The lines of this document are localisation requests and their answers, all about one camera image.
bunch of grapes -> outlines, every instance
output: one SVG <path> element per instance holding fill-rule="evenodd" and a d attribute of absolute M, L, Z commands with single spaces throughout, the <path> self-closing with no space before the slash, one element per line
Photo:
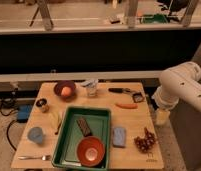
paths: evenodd
<path fill-rule="evenodd" d="M 144 132 L 145 132 L 145 137 L 144 138 L 136 137 L 134 139 L 134 142 L 135 142 L 135 145 L 138 147 L 138 149 L 142 153 L 148 153 L 149 150 L 156 143 L 156 138 L 154 133 L 148 131 L 146 127 L 144 128 Z"/>

blue object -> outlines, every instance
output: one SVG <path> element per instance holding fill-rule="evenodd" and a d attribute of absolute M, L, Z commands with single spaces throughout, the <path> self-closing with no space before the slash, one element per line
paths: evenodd
<path fill-rule="evenodd" d="M 126 144 L 126 129 L 123 127 L 115 127 L 113 129 L 113 146 L 124 148 Z"/>
<path fill-rule="evenodd" d="M 19 122 L 19 123 L 27 122 L 27 120 L 30 116 L 31 110 L 32 110 L 32 105 L 20 106 L 18 114 L 17 114 L 17 122 Z"/>
<path fill-rule="evenodd" d="M 34 143 L 41 144 L 44 139 L 44 134 L 41 127 L 33 127 L 29 130 L 27 138 Z"/>

green tray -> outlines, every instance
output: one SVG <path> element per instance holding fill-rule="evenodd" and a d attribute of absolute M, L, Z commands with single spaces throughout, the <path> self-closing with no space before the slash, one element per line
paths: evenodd
<path fill-rule="evenodd" d="M 80 140 L 84 138 L 76 121 L 80 116 L 83 116 L 86 119 L 92 134 L 100 138 L 105 145 L 105 157 L 103 161 L 96 167 L 81 166 L 76 154 L 77 145 Z M 109 109 L 87 108 L 79 106 L 69 107 L 66 111 L 58 137 L 58 142 L 53 154 L 53 166 L 77 170 L 108 170 L 110 122 L 111 112 Z"/>
<path fill-rule="evenodd" d="M 142 23 L 168 23 L 163 14 L 145 14 L 142 17 Z"/>

red bowl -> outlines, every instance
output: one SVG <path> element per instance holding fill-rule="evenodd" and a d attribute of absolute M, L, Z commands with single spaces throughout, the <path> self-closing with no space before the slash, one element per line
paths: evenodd
<path fill-rule="evenodd" d="M 83 138 L 77 147 L 77 156 L 83 166 L 93 167 L 104 158 L 105 148 L 100 139 L 94 136 Z"/>
<path fill-rule="evenodd" d="M 62 90 L 63 90 L 64 87 L 69 87 L 70 88 L 70 90 L 71 90 L 70 94 L 68 94 L 68 95 L 63 95 L 62 94 Z M 54 87 L 54 93 L 57 96 L 61 97 L 62 99 L 67 99 L 70 96 L 74 95 L 75 90 L 76 90 L 75 82 L 71 81 L 71 80 L 59 81 Z"/>

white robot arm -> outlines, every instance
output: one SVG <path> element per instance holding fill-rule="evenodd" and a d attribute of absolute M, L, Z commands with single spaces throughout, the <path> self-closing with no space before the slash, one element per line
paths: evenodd
<path fill-rule="evenodd" d="M 173 109 L 179 98 L 201 112 L 201 68 L 194 62 L 185 62 L 168 68 L 160 74 L 161 86 L 152 98 L 160 109 Z"/>

